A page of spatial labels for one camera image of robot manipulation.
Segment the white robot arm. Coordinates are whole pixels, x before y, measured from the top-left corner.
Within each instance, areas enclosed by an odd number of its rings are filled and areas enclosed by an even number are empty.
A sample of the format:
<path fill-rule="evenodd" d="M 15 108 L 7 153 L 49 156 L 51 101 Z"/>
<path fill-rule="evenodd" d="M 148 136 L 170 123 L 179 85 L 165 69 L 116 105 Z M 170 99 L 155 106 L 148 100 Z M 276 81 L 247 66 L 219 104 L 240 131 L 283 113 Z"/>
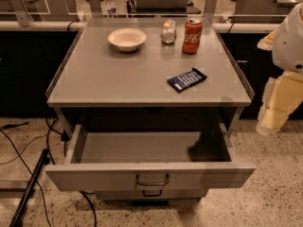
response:
<path fill-rule="evenodd" d="M 303 3 L 297 4 L 277 29 L 258 42 L 271 50 L 281 76 L 265 84 L 256 130 L 262 135 L 278 132 L 303 102 Z"/>

